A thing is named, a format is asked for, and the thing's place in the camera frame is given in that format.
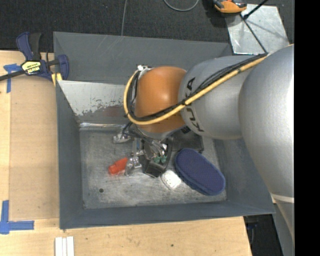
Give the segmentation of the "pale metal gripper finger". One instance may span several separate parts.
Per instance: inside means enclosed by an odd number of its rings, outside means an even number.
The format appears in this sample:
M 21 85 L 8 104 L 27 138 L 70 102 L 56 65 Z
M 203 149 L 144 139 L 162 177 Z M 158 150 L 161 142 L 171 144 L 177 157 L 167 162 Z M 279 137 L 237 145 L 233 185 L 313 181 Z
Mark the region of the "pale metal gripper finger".
M 125 166 L 124 175 L 132 176 L 141 174 L 142 172 L 142 164 L 140 163 L 139 158 L 137 156 L 129 158 Z
M 118 134 L 114 135 L 112 138 L 112 142 L 114 144 L 126 143 L 130 140 L 131 140 L 131 137 L 129 135 L 123 134 L 123 133 L 118 133 Z

